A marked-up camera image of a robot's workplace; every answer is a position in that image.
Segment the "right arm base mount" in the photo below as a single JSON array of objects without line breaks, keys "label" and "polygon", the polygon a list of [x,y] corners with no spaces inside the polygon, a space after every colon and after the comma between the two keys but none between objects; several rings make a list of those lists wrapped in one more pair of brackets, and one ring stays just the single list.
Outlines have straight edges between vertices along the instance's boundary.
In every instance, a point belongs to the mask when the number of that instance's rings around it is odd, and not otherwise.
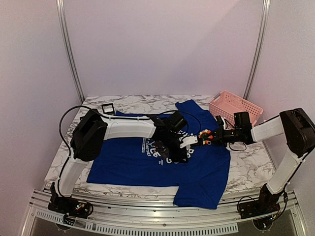
[{"label": "right arm base mount", "polygon": [[237,211],[239,212],[241,219],[247,219],[272,212],[279,213],[280,205],[277,201],[275,203],[265,205],[250,196],[244,196],[237,203]]}]

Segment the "pink plastic basket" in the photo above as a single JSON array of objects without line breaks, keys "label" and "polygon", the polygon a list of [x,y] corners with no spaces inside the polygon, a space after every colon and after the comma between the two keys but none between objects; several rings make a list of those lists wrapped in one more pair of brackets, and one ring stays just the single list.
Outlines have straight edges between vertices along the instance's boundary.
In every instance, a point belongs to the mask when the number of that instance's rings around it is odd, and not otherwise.
[{"label": "pink plastic basket", "polygon": [[216,117],[221,116],[234,124],[234,113],[248,112],[252,126],[255,126],[263,109],[229,91],[221,91],[209,102],[209,111]]}]

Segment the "left aluminium frame post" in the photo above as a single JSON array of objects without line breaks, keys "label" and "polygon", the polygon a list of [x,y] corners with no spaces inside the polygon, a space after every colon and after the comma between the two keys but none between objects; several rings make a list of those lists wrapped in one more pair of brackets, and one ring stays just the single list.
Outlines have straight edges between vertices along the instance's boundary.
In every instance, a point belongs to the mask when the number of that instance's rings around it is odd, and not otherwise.
[{"label": "left aluminium frame post", "polygon": [[76,89],[79,101],[82,104],[85,101],[85,96],[84,96],[81,81],[78,75],[77,66],[76,66],[76,62],[75,62],[75,58],[74,58],[73,50],[71,46],[71,41],[70,41],[70,36],[69,36],[67,21],[66,21],[64,1],[56,0],[56,5],[57,5],[57,13],[58,13],[58,18],[59,18],[59,23],[60,23],[60,28],[61,28],[63,44],[64,44],[65,53],[66,53],[66,57],[69,64],[70,73],[72,75],[74,87]]}]

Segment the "aluminium frame post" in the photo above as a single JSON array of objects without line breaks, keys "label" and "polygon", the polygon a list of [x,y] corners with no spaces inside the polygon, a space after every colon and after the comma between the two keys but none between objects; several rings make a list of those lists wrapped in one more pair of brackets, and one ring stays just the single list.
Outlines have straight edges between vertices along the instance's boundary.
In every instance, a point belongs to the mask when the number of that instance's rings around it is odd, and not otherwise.
[{"label": "aluminium frame post", "polygon": [[67,21],[66,21],[64,1],[56,0],[56,5],[57,5],[57,13],[58,13],[58,18],[59,18],[59,23],[60,23],[60,28],[61,28],[63,44],[64,44],[65,53],[66,53],[66,57],[69,64],[70,73],[72,75],[74,87],[76,89],[79,101],[82,104],[85,101],[85,96],[84,96],[81,81],[78,75],[77,66],[76,66],[76,62],[75,62],[75,58],[74,58],[73,50],[71,46],[71,41],[70,41],[70,36],[69,36]]},{"label": "aluminium frame post", "polygon": [[258,37],[256,41],[255,51],[253,55],[253,60],[252,60],[248,80],[246,83],[246,88],[243,94],[243,98],[245,100],[249,99],[249,96],[253,87],[256,71],[258,68],[258,64],[259,64],[259,60],[260,60],[260,56],[261,56],[261,52],[263,48],[264,38],[266,34],[266,28],[268,24],[270,3],[271,3],[270,0],[262,1],[262,11],[261,11],[261,17],[260,17],[260,23],[259,23]]}]

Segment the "orange yellow flower brooch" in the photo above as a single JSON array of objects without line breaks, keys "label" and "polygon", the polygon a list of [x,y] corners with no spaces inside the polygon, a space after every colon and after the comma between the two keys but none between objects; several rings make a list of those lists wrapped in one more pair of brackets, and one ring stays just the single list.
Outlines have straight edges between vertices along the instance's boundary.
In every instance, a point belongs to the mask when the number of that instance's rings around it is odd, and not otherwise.
[{"label": "orange yellow flower brooch", "polygon": [[208,129],[202,130],[199,132],[198,138],[202,145],[211,145],[213,139],[212,131]]}]

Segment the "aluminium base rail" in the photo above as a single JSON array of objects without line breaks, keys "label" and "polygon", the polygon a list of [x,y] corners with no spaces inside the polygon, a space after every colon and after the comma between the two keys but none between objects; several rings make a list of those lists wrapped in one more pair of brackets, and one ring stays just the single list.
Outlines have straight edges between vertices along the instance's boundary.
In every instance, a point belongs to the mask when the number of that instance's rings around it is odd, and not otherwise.
[{"label": "aluminium base rail", "polygon": [[270,227],[264,216],[242,219],[237,204],[257,199],[258,191],[224,194],[217,209],[178,207],[171,194],[104,196],[76,192],[94,206],[86,219],[72,225],[50,211],[48,190],[34,190],[22,221],[21,236],[305,236],[307,229],[294,192],[280,200],[282,216]]}]

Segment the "blue printed t-shirt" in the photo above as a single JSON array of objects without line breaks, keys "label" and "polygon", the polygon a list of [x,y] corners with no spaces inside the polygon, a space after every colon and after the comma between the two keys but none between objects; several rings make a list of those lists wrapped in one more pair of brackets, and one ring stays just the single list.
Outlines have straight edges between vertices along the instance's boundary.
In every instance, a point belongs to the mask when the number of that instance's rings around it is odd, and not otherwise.
[{"label": "blue printed t-shirt", "polygon": [[230,152],[225,146],[192,147],[188,163],[162,159],[152,139],[116,138],[103,142],[88,183],[132,186],[177,186],[179,207],[216,209],[225,191]]}]

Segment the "right aluminium frame post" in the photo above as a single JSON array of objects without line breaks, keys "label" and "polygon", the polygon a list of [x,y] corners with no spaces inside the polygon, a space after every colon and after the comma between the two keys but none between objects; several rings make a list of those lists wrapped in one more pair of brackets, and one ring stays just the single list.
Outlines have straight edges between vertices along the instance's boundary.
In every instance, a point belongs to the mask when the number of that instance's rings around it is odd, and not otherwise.
[{"label": "right aluminium frame post", "polygon": [[258,37],[256,41],[255,51],[253,55],[253,60],[252,60],[248,80],[246,83],[246,88],[243,94],[243,98],[245,100],[249,99],[249,96],[253,87],[256,71],[258,68],[258,64],[259,64],[259,60],[260,60],[260,56],[261,56],[261,52],[263,48],[264,38],[266,34],[266,28],[268,24],[270,3],[271,3],[270,0],[262,1],[262,11],[261,11],[261,17],[260,17],[260,23],[259,23]]}]

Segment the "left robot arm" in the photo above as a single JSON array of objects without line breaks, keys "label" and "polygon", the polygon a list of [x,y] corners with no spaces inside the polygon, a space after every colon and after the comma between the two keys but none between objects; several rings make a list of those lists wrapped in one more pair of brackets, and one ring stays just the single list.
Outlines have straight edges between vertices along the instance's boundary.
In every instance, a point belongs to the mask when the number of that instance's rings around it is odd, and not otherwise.
[{"label": "left robot arm", "polygon": [[53,201],[55,207],[62,213],[72,211],[73,202],[68,198],[85,166],[100,155],[104,141],[116,138],[153,139],[168,149],[174,162],[186,163],[187,150],[197,142],[193,136],[179,137],[178,132],[186,123],[178,111],[168,118],[160,118],[156,114],[140,117],[102,115],[95,109],[89,109],[73,130],[71,142],[65,144],[68,157],[52,185],[57,194]]}]

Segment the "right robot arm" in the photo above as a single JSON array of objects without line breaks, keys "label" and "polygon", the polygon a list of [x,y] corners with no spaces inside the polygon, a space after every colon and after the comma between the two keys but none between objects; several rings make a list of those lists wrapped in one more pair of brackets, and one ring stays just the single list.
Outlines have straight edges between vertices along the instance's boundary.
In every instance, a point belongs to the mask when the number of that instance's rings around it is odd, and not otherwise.
[{"label": "right robot arm", "polygon": [[315,124],[302,108],[285,110],[278,115],[253,126],[248,112],[234,114],[234,125],[226,129],[223,119],[217,117],[218,128],[206,133],[205,140],[213,144],[227,145],[241,142],[251,145],[259,142],[282,141],[283,157],[273,176],[260,190],[254,204],[258,214],[265,214],[284,192],[285,188],[315,148]]}]

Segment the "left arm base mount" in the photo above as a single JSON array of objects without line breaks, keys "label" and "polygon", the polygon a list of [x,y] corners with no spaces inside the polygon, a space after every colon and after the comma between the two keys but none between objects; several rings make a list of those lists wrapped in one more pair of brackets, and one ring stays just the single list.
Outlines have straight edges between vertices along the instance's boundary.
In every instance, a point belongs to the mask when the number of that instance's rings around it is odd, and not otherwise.
[{"label": "left arm base mount", "polygon": [[59,196],[51,197],[48,209],[66,216],[84,219],[87,219],[94,211],[94,207],[90,202]]}]

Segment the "black brooch display box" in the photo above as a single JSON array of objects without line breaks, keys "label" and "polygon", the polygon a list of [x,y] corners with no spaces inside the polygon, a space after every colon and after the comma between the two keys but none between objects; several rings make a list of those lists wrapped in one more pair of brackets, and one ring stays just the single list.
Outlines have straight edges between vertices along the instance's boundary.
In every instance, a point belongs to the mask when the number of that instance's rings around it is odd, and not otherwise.
[{"label": "black brooch display box", "polygon": [[115,114],[115,109],[114,109],[114,104],[113,103],[106,103],[101,105],[102,112],[105,115],[114,115]]}]

